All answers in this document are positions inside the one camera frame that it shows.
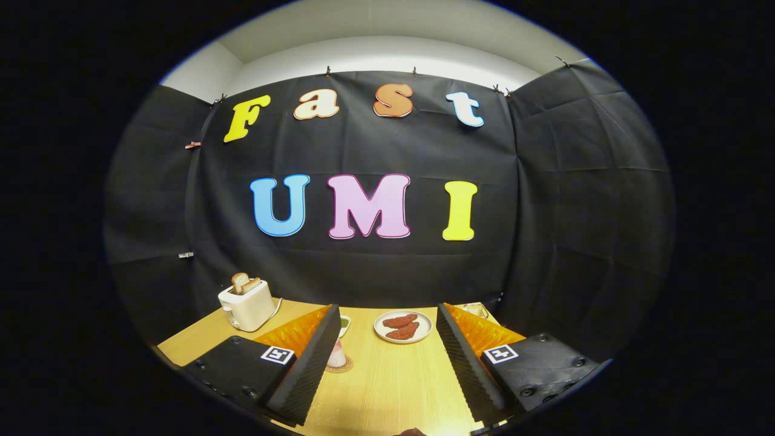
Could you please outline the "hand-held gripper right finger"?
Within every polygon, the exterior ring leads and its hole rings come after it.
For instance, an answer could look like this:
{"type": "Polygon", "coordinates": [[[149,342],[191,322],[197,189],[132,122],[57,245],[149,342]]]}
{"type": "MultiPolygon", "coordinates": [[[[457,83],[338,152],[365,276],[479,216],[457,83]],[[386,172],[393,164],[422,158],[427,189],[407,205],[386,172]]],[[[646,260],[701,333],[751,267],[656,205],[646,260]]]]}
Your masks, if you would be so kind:
{"type": "Polygon", "coordinates": [[[551,334],[523,337],[447,303],[438,305],[437,331],[473,419],[483,424],[542,411],[605,367],[551,334]]]}

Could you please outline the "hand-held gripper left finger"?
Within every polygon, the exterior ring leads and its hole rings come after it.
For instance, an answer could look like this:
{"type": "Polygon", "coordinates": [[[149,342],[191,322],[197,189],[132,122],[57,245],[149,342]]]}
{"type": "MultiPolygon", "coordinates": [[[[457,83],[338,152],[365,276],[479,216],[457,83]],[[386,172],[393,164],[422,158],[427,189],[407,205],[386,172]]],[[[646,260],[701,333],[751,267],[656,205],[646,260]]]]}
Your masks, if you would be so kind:
{"type": "Polygon", "coordinates": [[[339,334],[340,307],[327,305],[255,340],[233,335],[182,371],[244,414],[303,425],[339,334]]]}

